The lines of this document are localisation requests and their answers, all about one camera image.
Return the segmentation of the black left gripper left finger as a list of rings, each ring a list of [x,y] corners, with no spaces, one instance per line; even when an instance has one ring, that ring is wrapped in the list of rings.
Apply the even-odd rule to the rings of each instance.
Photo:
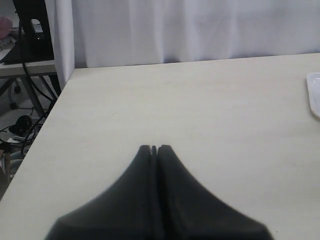
[[[59,217],[48,240],[154,240],[155,147],[142,145],[107,190]]]

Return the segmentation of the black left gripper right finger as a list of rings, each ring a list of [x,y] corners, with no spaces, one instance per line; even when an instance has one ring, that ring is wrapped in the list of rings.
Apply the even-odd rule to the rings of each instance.
[[[169,145],[156,157],[159,202],[167,240],[271,240],[268,228],[210,193]]]

